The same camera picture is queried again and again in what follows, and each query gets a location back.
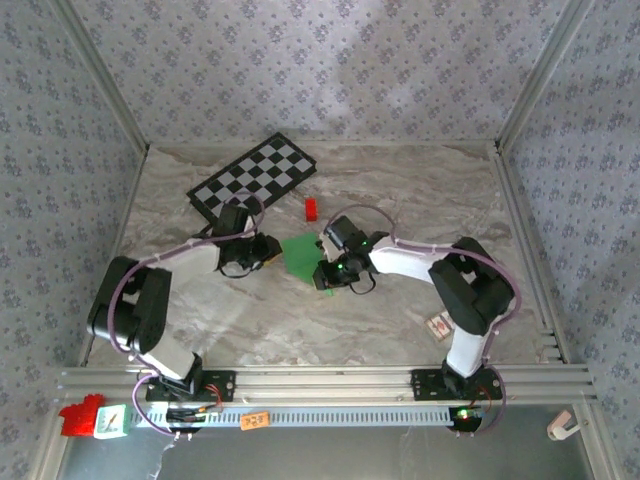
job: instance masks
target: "red block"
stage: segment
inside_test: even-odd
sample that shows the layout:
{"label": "red block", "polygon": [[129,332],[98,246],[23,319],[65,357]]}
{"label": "red block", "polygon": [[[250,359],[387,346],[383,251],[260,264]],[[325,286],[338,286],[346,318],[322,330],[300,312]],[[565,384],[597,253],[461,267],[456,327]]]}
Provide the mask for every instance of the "red block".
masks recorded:
{"label": "red block", "polygon": [[98,409],[104,405],[104,400],[104,395],[87,395],[82,403],[60,410],[58,415],[64,418],[61,434],[65,437],[92,437]]}
{"label": "red block", "polygon": [[304,208],[307,214],[307,222],[315,222],[318,220],[318,204],[315,198],[305,199]]}

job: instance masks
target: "gray marble table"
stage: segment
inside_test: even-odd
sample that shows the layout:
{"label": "gray marble table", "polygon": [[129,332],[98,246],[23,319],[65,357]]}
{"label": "gray marble table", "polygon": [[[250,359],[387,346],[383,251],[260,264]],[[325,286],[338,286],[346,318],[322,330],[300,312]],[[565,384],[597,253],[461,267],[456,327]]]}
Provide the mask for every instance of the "gray marble table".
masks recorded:
{"label": "gray marble table", "polygon": [[[524,291],[523,310],[502,329],[493,361],[537,363],[539,324],[483,152],[442,145],[300,146],[317,160],[318,172],[267,209],[262,231],[278,239],[319,232],[338,209],[368,203],[390,213],[404,239],[445,243],[473,236]],[[152,148],[121,253],[165,251],[199,231],[206,222],[185,192],[250,147]],[[307,196],[318,200],[318,222],[305,221]],[[388,228],[375,212],[349,216],[365,231]],[[449,342],[437,342],[425,320],[440,311],[435,289],[423,282],[386,275],[369,295],[342,289],[329,297],[289,275],[279,259],[242,280],[212,273],[177,289],[168,329],[207,365],[438,364]],[[90,357],[93,365],[125,362],[101,341]]]}

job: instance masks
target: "wall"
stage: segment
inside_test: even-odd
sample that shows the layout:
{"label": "wall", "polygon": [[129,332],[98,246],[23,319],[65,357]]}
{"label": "wall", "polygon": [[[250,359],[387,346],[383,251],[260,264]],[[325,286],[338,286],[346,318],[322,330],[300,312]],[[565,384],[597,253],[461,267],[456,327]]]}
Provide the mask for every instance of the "wall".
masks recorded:
{"label": "wall", "polygon": [[564,0],[75,0],[151,143],[488,139]]}
{"label": "wall", "polygon": [[139,155],[48,4],[0,15],[0,478],[14,479],[51,368],[78,359]]}
{"label": "wall", "polygon": [[640,7],[596,6],[510,154],[625,469],[640,478]]}

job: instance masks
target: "checkerboard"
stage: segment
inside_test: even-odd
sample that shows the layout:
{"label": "checkerboard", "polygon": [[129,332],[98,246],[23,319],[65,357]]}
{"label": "checkerboard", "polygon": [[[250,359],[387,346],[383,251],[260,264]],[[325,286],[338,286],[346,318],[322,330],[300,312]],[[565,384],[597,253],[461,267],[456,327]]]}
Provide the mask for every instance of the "checkerboard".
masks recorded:
{"label": "checkerboard", "polygon": [[[222,204],[234,193],[248,190],[268,207],[316,171],[316,161],[281,133],[264,141],[250,152],[212,175],[187,195],[191,204],[215,224]],[[257,215],[260,204],[255,198],[242,196],[229,200],[247,207]]]}

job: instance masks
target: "orange sticker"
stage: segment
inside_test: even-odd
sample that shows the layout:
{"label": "orange sticker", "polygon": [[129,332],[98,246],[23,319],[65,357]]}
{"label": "orange sticker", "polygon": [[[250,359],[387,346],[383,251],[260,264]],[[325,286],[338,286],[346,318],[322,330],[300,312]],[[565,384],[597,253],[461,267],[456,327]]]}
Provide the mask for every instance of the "orange sticker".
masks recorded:
{"label": "orange sticker", "polygon": [[269,426],[269,412],[247,413],[240,417],[240,430],[253,430]]}

